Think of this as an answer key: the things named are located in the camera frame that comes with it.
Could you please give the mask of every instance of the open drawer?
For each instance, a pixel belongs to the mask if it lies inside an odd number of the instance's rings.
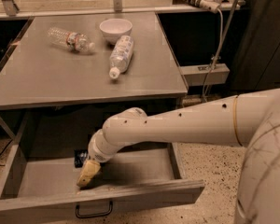
[[[126,147],[86,189],[76,185],[76,149],[86,149],[108,111],[27,112],[0,180],[0,223],[45,223],[195,203],[202,181],[186,179],[176,144]]]

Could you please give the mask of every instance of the drawer handle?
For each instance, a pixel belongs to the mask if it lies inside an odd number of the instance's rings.
[[[112,201],[110,201],[109,203],[109,210],[107,210],[106,212],[104,213],[96,213],[96,214],[87,214],[87,215],[81,215],[78,210],[79,210],[80,206],[77,205],[76,206],[76,217],[77,218],[80,218],[80,219],[84,219],[84,218],[94,218],[94,217],[105,217],[105,216],[108,216],[109,214],[112,213],[112,210],[113,210],[113,203]]]

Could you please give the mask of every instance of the white bottle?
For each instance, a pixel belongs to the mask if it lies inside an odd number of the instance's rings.
[[[129,66],[133,55],[133,39],[129,35],[123,35],[116,43],[110,56],[109,75],[118,79],[120,73],[124,73]]]
[[[51,27],[48,30],[49,41],[57,46],[82,53],[93,53],[95,45],[83,34],[66,31],[62,28]]]

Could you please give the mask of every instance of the white cable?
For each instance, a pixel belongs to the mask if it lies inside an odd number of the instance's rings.
[[[220,9],[218,9],[217,11],[220,14],[220,38],[219,38],[219,43],[218,43],[216,53],[218,53],[218,51],[221,49],[222,42],[223,42],[223,14],[222,14],[222,11]],[[210,73],[214,70],[214,68],[216,66],[216,62],[217,62],[217,59],[213,60],[212,64],[209,66],[208,73],[206,74],[206,77],[205,77],[204,82],[203,82],[203,101],[204,102],[207,102],[206,94],[208,93],[208,89],[209,89],[209,85],[206,85],[206,81],[207,81]]]

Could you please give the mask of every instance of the small black object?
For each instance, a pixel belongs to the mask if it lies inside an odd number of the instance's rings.
[[[81,168],[84,161],[88,158],[87,149],[75,150],[75,168]]]

